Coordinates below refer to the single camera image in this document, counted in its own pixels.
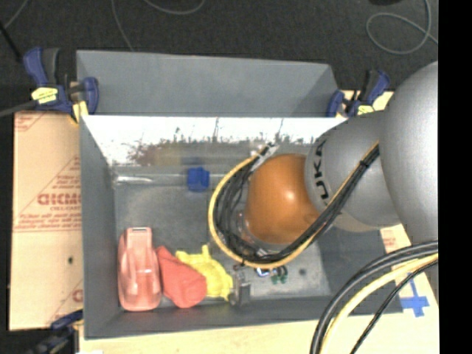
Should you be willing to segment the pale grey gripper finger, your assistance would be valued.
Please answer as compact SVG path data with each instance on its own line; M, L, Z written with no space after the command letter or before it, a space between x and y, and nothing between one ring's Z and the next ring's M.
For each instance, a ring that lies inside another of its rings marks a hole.
M230 305L239 305L240 304L240 291L241 286L241 273L239 270L234 270L232 272L232 291L230 293Z
M240 275L240 305L247 305L251 301L251 282L245 274Z

